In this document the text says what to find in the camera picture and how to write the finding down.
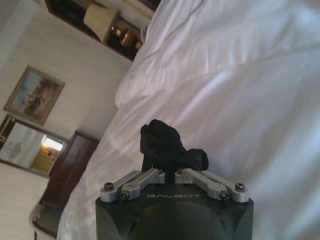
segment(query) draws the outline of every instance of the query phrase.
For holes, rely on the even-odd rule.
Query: lamp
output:
[[[105,44],[120,13],[117,9],[107,9],[92,2],[86,10],[83,23]]]
[[[135,47],[139,49],[142,42],[139,41],[134,31],[130,28],[122,29],[116,26],[117,18],[120,15],[119,10],[107,9],[97,3],[90,3],[86,10],[83,22],[106,44],[111,30],[115,36],[120,39],[120,44],[124,47]]]

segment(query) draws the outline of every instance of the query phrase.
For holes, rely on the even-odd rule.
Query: dark wooden furniture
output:
[[[71,26],[75,27],[76,29],[82,31],[83,33],[89,35],[90,37],[92,37],[93,39],[101,43],[97,35],[89,27],[87,27],[84,24],[86,7],[88,7],[88,2],[90,2],[90,0],[87,0],[87,1],[83,0],[81,2],[83,2],[82,5],[79,5],[76,3],[76,1],[72,1],[72,0],[45,0],[47,8],[51,14],[67,22]],[[135,32],[139,33],[138,36],[140,37],[140,29],[133,26],[129,22],[125,21],[121,17],[119,18],[118,22],[122,26],[126,25],[129,28],[133,29]],[[112,34],[110,34],[110,37],[106,43],[106,46],[131,61],[134,60],[138,52],[138,50],[135,47],[122,46],[120,44],[120,39],[117,36]]]
[[[76,131],[63,154],[56,160],[41,203],[63,209],[77,185],[99,141]]]
[[[161,2],[161,0],[139,0],[139,1],[153,11],[157,10],[157,7],[159,6],[159,4]]]

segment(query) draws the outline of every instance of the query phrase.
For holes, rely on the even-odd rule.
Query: framed painting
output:
[[[43,125],[65,84],[28,66],[4,110]]]

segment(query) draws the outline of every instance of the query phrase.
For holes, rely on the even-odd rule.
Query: wooden cabinet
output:
[[[50,180],[41,199],[43,204],[60,209],[65,207],[98,143],[90,136],[77,131],[74,133],[50,172]]]

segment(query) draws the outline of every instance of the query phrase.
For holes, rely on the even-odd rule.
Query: wall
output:
[[[32,1],[18,1],[11,14],[14,7],[6,8],[7,2],[0,0],[0,121],[7,114],[4,105],[31,65],[65,82],[43,128],[65,138],[77,129],[100,138],[116,111],[116,89],[132,63]],[[48,179],[2,163],[0,179],[0,240],[33,239],[28,216]]]
[[[20,0],[2,0],[0,8],[0,33],[5,28],[6,23],[12,16],[12,13],[15,11],[19,3]]]
[[[131,64],[38,9],[0,72],[0,105],[6,104],[25,68],[33,66],[65,83],[43,128],[65,138],[79,129],[99,139],[116,112],[115,92]],[[6,114],[0,110],[0,119]]]
[[[48,179],[0,163],[0,240],[32,240],[28,217]]]
[[[95,1],[105,6],[106,8],[120,10],[121,17],[139,29],[141,29],[146,24],[148,24],[151,20],[152,15],[154,14],[154,11],[149,9],[147,6],[145,6],[143,3],[139,2],[138,0],[95,0]],[[142,12],[150,16],[150,18],[138,12],[137,9],[133,8],[130,4],[132,4],[133,6],[136,6],[137,9],[140,9]]]

